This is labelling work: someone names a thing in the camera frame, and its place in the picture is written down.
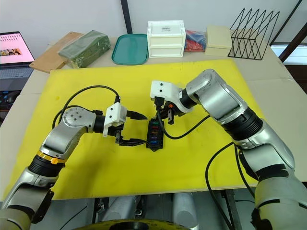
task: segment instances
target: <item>plastic bag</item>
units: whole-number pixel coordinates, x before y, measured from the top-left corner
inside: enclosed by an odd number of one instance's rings
[[[186,30],[186,42],[184,44],[184,51],[198,51],[204,52],[206,48],[207,38],[204,32]]]
[[[84,68],[110,48],[108,36],[92,30],[63,47],[58,54],[73,68]]]

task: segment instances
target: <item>black wire rack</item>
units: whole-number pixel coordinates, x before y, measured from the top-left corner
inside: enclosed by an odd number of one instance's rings
[[[252,12],[253,9],[250,9],[245,13],[243,8],[231,26],[232,48],[228,54],[229,57],[262,60],[279,12],[267,13],[264,10],[260,13],[260,9]]]

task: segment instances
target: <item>table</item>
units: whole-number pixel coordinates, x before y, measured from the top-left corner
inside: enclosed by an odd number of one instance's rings
[[[111,38],[114,47],[116,38]],[[103,54],[89,67],[117,66],[111,60],[113,49]],[[145,64],[188,62],[227,57],[207,56],[204,53],[184,53],[183,58],[152,58]],[[268,48],[262,61],[234,58],[267,122],[291,149],[295,161],[295,174],[307,181],[305,162],[307,155],[307,95],[294,81],[283,63]],[[39,100],[49,74],[34,70],[5,121],[0,127],[0,197],[9,183],[10,174],[32,112]]]

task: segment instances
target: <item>black cable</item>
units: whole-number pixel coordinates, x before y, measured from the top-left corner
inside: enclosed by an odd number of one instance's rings
[[[72,108],[72,107],[78,107],[78,108],[86,109],[86,108],[83,108],[83,107],[78,106],[78,105],[69,105],[69,106],[66,107],[66,109],[69,109],[69,108]],[[59,116],[61,113],[62,113],[62,110],[60,110],[60,111],[56,114],[56,116],[54,117],[53,122],[52,122],[52,129],[54,129],[54,127],[56,126],[57,118],[58,118],[58,116]]]
[[[82,212],[83,210],[85,210],[87,208],[87,206],[85,206],[84,208],[82,208],[79,212],[77,212],[75,215],[73,215],[59,230],[62,230],[68,223],[69,221],[71,221],[72,219],[74,219],[80,212]]]
[[[253,190],[251,190],[250,186],[248,185],[248,183],[245,180],[245,177],[243,175],[243,172],[242,172],[242,169],[241,169],[241,166],[240,166],[240,162],[239,162],[238,149],[236,148],[236,145],[235,145],[235,155],[236,155],[236,164],[238,166],[238,170],[239,170],[240,176],[242,178],[242,181],[245,184],[246,188],[248,189],[249,193],[252,195],[252,197],[255,198],[255,194],[254,194]]]
[[[77,96],[78,94],[82,93],[82,92],[85,91],[85,90],[89,90],[89,89],[92,89],[92,88],[104,88],[104,89],[111,90],[111,91],[112,91],[113,93],[115,93],[115,95],[116,95],[115,101],[120,101],[120,99],[119,99],[119,94],[118,94],[114,89],[112,89],[112,88],[110,88],[110,87],[108,87],[108,86],[105,86],[105,85],[92,85],[92,86],[86,87],[86,88],[84,88],[84,89],[81,89],[81,90],[77,91],[73,96],[71,96],[71,97],[68,99],[68,101],[67,101],[67,102],[65,103],[65,105],[63,106],[61,115],[60,115],[60,117],[59,117],[59,123],[60,123],[60,121],[62,120],[63,114],[64,114],[64,112],[65,112],[65,110],[66,110],[66,108],[67,108],[69,102],[71,102],[71,100],[72,100],[75,96]]]
[[[227,218],[226,214],[224,213],[224,211],[223,211],[221,205],[220,205],[219,202],[217,201],[215,195],[213,194],[213,191],[212,191],[211,186],[210,186],[210,183],[209,183],[208,172],[209,172],[209,167],[210,167],[212,161],[214,160],[214,158],[215,158],[219,153],[221,153],[224,149],[228,148],[229,146],[231,146],[231,145],[233,145],[233,144],[234,144],[233,142],[230,142],[229,144],[225,145],[225,146],[222,147],[220,150],[218,150],[218,151],[211,157],[211,159],[209,160],[209,162],[208,162],[208,164],[207,164],[207,166],[206,166],[206,171],[205,171],[206,184],[207,184],[208,190],[209,190],[209,192],[210,192],[210,195],[211,195],[211,197],[212,197],[212,200],[215,202],[217,208],[219,209],[219,211],[220,211],[222,217],[224,218],[224,220],[225,220],[225,222],[226,222],[226,224],[227,224],[227,226],[228,226],[228,228],[229,228],[230,230],[233,230],[234,228],[233,228],[233,226],[231,225],[231,223],[230,223],[229,219]]]
[[[185,137],[187,134],[189,134],[190,132],[192,132],[194,129],[196,129],[202,122],[204,122],[205,120],[207,120],[210,115],[204,117],[202,120],[199,121],[199,123],[197,123],[195,126],[193,126],[188,132],[182,134],[181,136],[178,136],[178,137],[173,137],[171,135],[169,135],[167,133],[167,131],[165,130],[164,126],[163,126],[163,123],[162,123],[162,119],[161,119],[161,114],[159,113],[159,111],[157,111],[157,116],[158,116],[158,120],[159,120],[159,124],[160,124],[160,127],[162,129],[162,131],[164,132],[165,136],[167,136],[168,138],[170,139],[173,139],[173,140],[177,140],[177,139],[180,139],[180,138],[183,138]]]
[[[251,203],[255,203],[254,201],[252,201],[252,200],[235,200],[236,202],[241,202],[241,201],[247,201],[247,202],[251,202]]]

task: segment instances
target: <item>yellow board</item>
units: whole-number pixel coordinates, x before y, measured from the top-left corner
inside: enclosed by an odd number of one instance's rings
[[[152,80],[168,81],[185,88],[205,69],[216,70],[263,117],[232,60],[53,70],[27,127],[7,189],[30,164],[50,132],[55,114],[76,91],[90,85],[110,86],[120,94],[121,104],[128,110],[152,118],[155,115],[154,104],[149,97]],[[114,98],[114,94],[106,89],[90,89],[78,95],[71,104],[105,112]],[[190,114],[175,117],[174,125],[166,124],[166,130],[172,136],[181,135],[206,115],[201,106],[195,106]],[[147,120],[127,118],[122,135],[125,139],[146,139],[147,125]],[[125,147],[115,144],[114,137],[84,134],[59,174],[53,187],[54,199],[205,190],[205,167],[212,155],[229,142],[230,136],[212,118],[182,139],[164,137],[164,148],[156,152],[147,149],[145,144]],[[246,177],[248,182],[256,182]],[[212,188],[243,185],[233,146],[214,160],[209,178]]]

